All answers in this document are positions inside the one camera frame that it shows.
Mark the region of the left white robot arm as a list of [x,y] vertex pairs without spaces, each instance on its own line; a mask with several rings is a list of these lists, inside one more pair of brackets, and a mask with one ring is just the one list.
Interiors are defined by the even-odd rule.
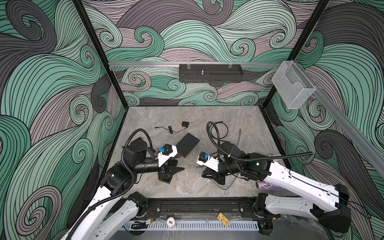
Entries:
[[169,182],[175,174],[183,170],[184,168],[178,167],[176,159],[170,159],[162,166],[157,162],[142,162],[133,166],[124,161],[119,162],[108,170],[93,200],[63,238],[107,240],[131,219],[146,217],[148,212],[151,213],[149,219],[155,219],[157,212],[148,207],[148,198],[139,192],[130,194],[112,216],[107,217],[107,214],[137,183],[138,174],[159,173],[161,181]]

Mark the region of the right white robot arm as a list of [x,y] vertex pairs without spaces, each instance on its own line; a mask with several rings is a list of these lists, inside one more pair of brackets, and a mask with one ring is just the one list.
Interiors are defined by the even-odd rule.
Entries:
[[211,179],[219,185],[225,185],[227,176],[240,174],[246,180],[267,182],[296,194],[295,197],[258,194],[254,210],[259,216],[304,217],[334,232],[348,232],[352,213],[348,207],[349,190],[346,186],[332,186],[311,180],[277,161],[265,160],[265,156],[259,153],[248,154],[245,158],[245,161],[236,161],[232,155],[220,154],[215,157],[202,152],[197,158],[197,164],[205,167],[203,178]]

